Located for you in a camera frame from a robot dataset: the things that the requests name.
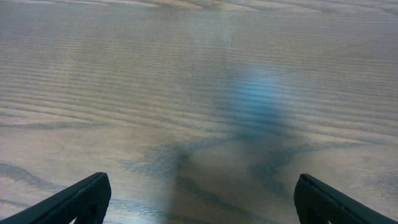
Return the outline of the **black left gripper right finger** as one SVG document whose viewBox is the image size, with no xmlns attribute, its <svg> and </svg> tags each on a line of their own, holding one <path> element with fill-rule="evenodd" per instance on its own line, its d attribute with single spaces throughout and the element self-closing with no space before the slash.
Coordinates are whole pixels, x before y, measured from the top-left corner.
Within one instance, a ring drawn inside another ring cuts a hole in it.
<svg viewBox="0 0 398 224">
<path fill-rule="evenodd" d="M 301 174 L 294 190 L 301 224 L 397 224 L 309 174 Z"/>
</svg>

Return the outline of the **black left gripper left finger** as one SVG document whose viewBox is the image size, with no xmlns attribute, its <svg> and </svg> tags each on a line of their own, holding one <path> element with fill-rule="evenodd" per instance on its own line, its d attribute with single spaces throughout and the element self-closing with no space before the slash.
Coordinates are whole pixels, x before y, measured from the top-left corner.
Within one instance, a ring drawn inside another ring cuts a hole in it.
<svg viewBox="0 0 398 224">
<path fill-rule="evenodd" d="M 102 224 L 110 198 L 108 175 L 97 172 L 1 224 Z"/>
</svg>

